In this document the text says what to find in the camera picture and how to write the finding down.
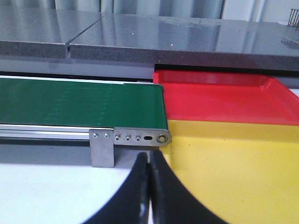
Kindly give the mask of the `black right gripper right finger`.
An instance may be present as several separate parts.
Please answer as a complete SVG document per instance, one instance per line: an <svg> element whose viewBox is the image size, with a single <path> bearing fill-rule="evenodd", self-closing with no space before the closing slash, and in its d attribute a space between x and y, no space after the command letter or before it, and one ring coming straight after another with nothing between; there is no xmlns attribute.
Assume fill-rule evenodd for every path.
<svg viewBox="0 0 299 224"><path fill-rule="evenodd" d="M167 164L161 151L149 154L150 196L155 224L225 224L200 203Z"/></svg>

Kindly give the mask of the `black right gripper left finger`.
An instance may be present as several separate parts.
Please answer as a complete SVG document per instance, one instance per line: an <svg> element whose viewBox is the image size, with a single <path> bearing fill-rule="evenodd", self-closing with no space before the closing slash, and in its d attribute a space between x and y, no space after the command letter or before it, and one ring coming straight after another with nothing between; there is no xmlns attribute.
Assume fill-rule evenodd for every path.
<svg viewBox="0 0 299 224"><path fill-rule="evenodd" d="M146 224L150 197L148 157L139 153L126 180L86 224Z"/></svg>

